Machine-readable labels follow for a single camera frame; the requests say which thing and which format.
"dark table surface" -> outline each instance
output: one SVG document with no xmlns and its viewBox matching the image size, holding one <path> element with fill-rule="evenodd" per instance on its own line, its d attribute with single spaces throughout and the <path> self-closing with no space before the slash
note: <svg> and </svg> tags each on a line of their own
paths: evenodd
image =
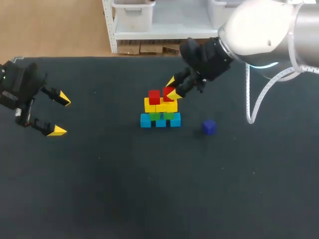
<svg viewBox="0 0 319 239">
<path fill-rule="evenodd" d="M 319 79 L 278 83 L 254 125 L 244 65 L 179 101 L 181 128 L 141 129 L 178 58 L 37 58 L 72 104 L 39 95 L 44 137 L 0 108 L 1 239 L 317 239 Z M 255 101 L 267 80 L 252 74 Z M 201 133 L 215 120 L 214 136 Z"/>
</svg>

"yellow block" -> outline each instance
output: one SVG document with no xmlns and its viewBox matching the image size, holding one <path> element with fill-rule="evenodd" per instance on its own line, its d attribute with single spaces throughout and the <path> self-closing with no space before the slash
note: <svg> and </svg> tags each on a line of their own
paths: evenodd
<svg viewBox="0 0 319 239">
<path fill-rule="evenodd" d="M 156 112 L 177 112 L 177 100 L 173 102 L 164 102 L 163 98 L 160 99 L 160 105 L 156 105 Z"/>
<path fill-rule="evenodd" d="M 144 106 L 145 106 L 145 113 L 156 112 L 156 106 L 151 106 L 148 98 L 144 98 Z"/>
</svg>

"cyan block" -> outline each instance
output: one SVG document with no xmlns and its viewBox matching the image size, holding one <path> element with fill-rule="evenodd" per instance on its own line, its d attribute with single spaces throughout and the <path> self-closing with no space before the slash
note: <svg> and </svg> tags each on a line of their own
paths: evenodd
<svg viewBox="0 0 319 239">
<path fill-rule="evenodd" d="M 180 127 L 181 120 L 180 120 L 180 113 L 174 113 L 174 119 L 170 120 L 170 127 Z"/>
<path fill-rule="evenodd" d="M 166 120 L 164 119 L 157 120 L 156 127 L 166 127 Z"/>
<path fill-rule="evenodd" d="M 141 127 L 142 128 L 151 128 L 152 123 L 149 114 L 141 114 Z"/>
</svg>

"toy block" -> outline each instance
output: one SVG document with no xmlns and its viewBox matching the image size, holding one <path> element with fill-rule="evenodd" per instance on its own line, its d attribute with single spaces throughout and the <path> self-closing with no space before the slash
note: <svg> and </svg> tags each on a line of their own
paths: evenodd
<svg viewBox="0 0 319 239">
<path fill-rule="evenodd" d="M 157 127 L 157 128 L 159 128 L 159 127 L 166 127 L 166 120 L 164 120 L 164 119 L 157 120 L 157 121 L 156 121 L 156 127 Z"/>
<path fill-rule="evenodd" d="M 150 113 L 151 121 L 160 120 L 160 113 Z"/>
<path fill-rule="evenodd" d="M 212 120 L 206 120 L 203 123 L 203 132 L 207 135 L 212 135 L 216 132 L 216 123 Z"/>
<path fill-rule="evenodd" d="M 141 114 L 141 128 L 151 128 L 151 120 L 149 114 Z"/>
<path fill-rule="evenodd" d="M 149 91 L 149 102 L 151 106 L 160 104 L 160 91 Z"/>
<path fill-rule="evenodd" d="M 164 112 L 164 120 L 173 120 L 174 119 L 174 113 L 168 113 Z"/>
<path fill-rule="evenodd" d="M 180 120 L 180 113 L 174 113 L 174 119 L 170 120 L 170 127 L 180 127 L 181 120 Z"/>
<path fill-rule="evenodd" d="M 156 106 L 151 106 L 148 98 L 144 98 L 145 113 L 156 112 Z"/>
<path fill-rule="evenodd" d="M 167 97 L 167 95 L 174 90 L 174 87 L 164 87 L 163 88 L 163 99 L 164 102 L 173 102 L 174 100 L 171 100 Z"/>
<path fill-rule="evenodd" d="M 174 113 L 177 112 L 177 100 L 173 102 L 164 102 L 164 99 L 160 98 L 160 104 L 156 105 L 156 112 L 169 112 Z"/>
</svg>

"white shelf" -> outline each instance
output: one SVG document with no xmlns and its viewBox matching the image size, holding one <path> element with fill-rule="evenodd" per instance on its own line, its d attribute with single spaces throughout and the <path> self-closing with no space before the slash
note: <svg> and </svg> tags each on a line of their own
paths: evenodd
<svg viewBox="0 0 319 239">
<path fill-rule="evenodd" d="M 157 1 L 153 13 L 152 30 L 149 32 L 126 32 L 118 21 L 114 37 L 116 40 L 144 39 L 201 39 L 217 36 L 212 28 L 207 7 L 193 3 Z"/>
</svg>

